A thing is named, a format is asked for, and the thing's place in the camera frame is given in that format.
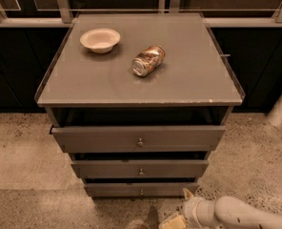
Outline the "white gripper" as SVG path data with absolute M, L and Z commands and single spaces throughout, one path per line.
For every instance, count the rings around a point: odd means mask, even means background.
M 202 224 L 197 216 L 197 207 L 202 201 L 204 201 L 204 199 L 200 197 L 194 197 L 193 193 L 187 188 L 183 189 L 183 193 L 184 198 L 186 199 L 182 210 L 184 217 L 179 213 L 174 213 L 167 219 L 163 220 L 159 224 L 158 229 L 186 229 L 187 224 L 191 228 L 202 227 Z

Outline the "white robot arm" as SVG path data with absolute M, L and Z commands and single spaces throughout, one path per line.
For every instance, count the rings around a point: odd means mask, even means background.
M 238 198 L 208 200 L 187 188 L 183 192 L 182 210 L 163 220 L 158 229 L 282 229 L 282 216 L 258 210 Z

